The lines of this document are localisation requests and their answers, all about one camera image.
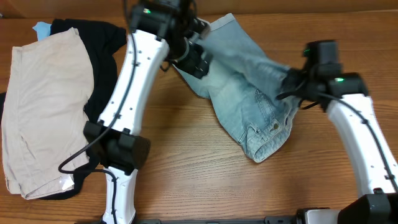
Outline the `light blue denim shorts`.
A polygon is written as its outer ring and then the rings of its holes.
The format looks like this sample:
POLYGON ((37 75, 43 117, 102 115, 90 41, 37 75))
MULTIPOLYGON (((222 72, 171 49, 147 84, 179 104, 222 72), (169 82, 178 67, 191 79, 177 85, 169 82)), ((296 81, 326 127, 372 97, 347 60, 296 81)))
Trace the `light blue denim shorts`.
POLYGON ((179 73, 198 96, 211 100, 218 121, 245 155, 260 163, 289 138, 299 110, 298 98, 277 99, 290 68, 269 59, 232 14, 210 28, 198 41, 213 55, 208 74, 197 79, 179 73))

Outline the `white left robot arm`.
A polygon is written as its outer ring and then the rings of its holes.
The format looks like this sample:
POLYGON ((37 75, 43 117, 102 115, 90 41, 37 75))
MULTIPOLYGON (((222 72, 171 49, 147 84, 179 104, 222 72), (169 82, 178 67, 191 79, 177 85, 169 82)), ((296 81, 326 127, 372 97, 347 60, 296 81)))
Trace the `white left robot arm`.
POLYGON ((195 1, 139 1, 126 15, 129 33, 121 73, 97 122, 87 123, 83 131, 106 174, 101 223, 134 223, 137 172, 150 149, 150 141, 140 135, 142 119, 162 64, 201 79, 212 60, 196 43, 208 35, 210 25, 197 17, 195 1))

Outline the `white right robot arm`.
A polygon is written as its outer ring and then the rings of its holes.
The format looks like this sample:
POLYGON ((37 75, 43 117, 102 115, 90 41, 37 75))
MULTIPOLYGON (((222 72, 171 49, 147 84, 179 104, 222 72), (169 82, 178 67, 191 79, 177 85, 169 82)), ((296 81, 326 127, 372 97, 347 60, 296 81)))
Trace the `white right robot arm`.
POLYGON ((397 223, 397 161, 381 131, 364 80, 345 73, 334 40, 309 42, 306 62, 292 70, 277 96, 319 105, 335 125, 356 179, 358 199, 343 208, 304 208, 292 223, 397 223))

